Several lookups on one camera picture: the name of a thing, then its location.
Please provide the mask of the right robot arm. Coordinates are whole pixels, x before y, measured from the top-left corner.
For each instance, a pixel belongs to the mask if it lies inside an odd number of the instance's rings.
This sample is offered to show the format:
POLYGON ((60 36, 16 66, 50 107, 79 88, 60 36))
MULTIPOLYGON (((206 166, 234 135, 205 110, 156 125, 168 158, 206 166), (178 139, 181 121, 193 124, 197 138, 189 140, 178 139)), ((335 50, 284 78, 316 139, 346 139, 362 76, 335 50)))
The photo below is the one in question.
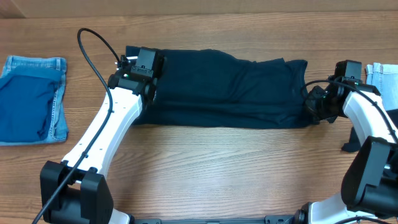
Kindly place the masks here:
POLYGON ((341 190, 297 210, 290 223, 385 223, 397 216, 397 127, 386 113, 379 90, 361 81, 361 63, 338 62, 325 81, 312 81, 304 106, 314 120, 348 118, 359 151, 346 171, 341 190))

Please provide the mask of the dark navy t-shirt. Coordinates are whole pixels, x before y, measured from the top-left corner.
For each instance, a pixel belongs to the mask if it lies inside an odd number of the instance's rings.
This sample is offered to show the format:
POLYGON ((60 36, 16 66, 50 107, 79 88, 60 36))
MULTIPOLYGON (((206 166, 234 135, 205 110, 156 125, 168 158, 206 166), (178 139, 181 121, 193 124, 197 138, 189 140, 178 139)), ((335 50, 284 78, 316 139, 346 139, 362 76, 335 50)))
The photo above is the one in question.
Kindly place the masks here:
POLYGON ((241 60, 219 50, 160 50, 153 104, 135 124, 252 129, 313 124, 300 92, 305 60, 241 60))

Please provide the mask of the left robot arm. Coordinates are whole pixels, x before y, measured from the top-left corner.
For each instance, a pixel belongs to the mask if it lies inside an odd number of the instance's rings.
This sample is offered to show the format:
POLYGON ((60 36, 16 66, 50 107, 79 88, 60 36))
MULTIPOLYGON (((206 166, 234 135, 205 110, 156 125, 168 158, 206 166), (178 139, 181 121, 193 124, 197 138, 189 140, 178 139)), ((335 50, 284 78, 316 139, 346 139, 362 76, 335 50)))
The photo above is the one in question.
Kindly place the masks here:
POLYGON ((47 161, 40 172, 39 217, 45 222, 134 223, 132 215, 115 209, 106 177, 130 125, 153 102, 163 63, 158 50, 144 47, 121 57, 83 137, 61 162, 47 161))

